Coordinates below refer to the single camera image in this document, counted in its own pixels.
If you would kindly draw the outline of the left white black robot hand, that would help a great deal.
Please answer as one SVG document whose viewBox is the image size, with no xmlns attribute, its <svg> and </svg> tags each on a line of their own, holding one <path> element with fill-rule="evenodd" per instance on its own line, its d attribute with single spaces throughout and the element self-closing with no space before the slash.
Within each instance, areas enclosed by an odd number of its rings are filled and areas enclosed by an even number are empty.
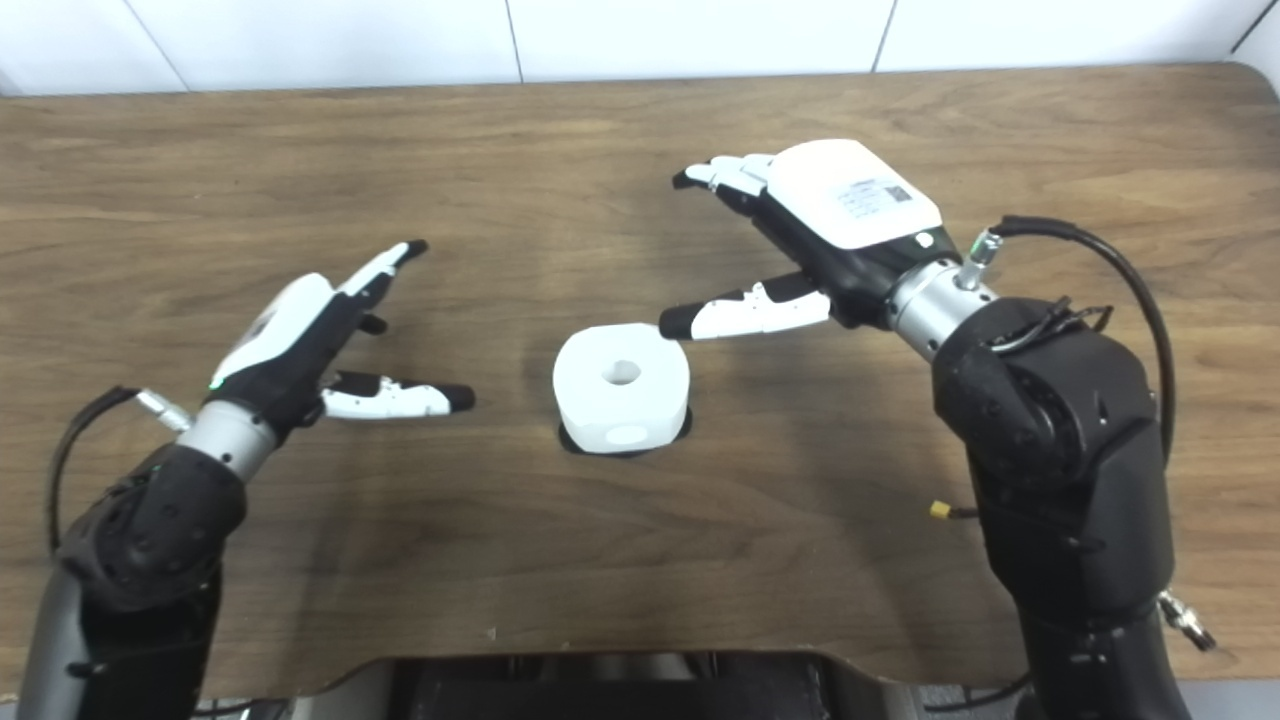
<svg viewBox="0 0 1280 720">
<path fill-rule="evenodd" d="M 340 284 L 320 273 L 292 281 L 219 363 L 206 400 L 239 407 L 279 442 L 321 416 L 398 420 L 474 409 L 477 396 L 470 386 L 332 366 L 357 333 L 387 332 L 378 305 L 401 268 L 426 251 L 426 241 L 411 240 L 378 254 Z"/>
</svg>

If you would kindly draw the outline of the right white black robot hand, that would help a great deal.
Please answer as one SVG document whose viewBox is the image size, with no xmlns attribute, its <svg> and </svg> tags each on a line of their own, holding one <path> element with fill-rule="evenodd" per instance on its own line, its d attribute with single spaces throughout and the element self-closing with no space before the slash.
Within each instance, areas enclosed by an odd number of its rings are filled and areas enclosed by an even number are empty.
<svg viewBox="0 0 1280 720">
<path fill-rule="evenodd" d="M 672 184 L 713 193 L 796 269 L 666 309 L 658 328 L 667 340 L 769 334 L 829 319 L 884 331 L 901 307 L 897 291 L 923 272 L 960 261 L 938 206 L 855 140 L 721 155 L 681 170 Z"/>
</svg>

